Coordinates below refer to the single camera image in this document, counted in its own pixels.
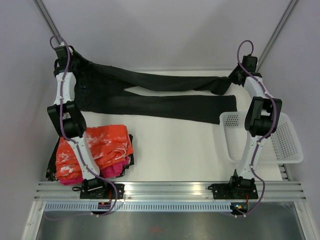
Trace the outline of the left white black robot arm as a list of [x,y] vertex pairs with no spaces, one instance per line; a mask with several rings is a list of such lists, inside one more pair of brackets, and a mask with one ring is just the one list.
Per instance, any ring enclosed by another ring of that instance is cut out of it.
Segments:
[[86,121],[75,103],[76,77],[70,69],[71,50],[68,46],[61,45],[55,47],[54,51],[57,55],[54,63],[57,92],[53,105],[47,108],[47,113],[56,132],[67,141],[80,165],[83,179],[81,187],[78,188],[81,191],[80,197],[105,198],[109,193],[109,186],[99,179],[100,169],[86,138]]

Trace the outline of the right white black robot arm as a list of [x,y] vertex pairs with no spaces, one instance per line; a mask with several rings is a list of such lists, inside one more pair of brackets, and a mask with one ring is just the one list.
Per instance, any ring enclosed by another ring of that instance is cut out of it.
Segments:
[[266,140],[276,131],[280,118],[282,100],[274,98],[256,72],[258,58],[245,55],[242,62],[229,76],[236,84],[245,88],[251,103],[244,119],[247,139],[240,164],[234,170],[228,184],[228,193],[235,199],[253,195],[258,198],[255,169]]

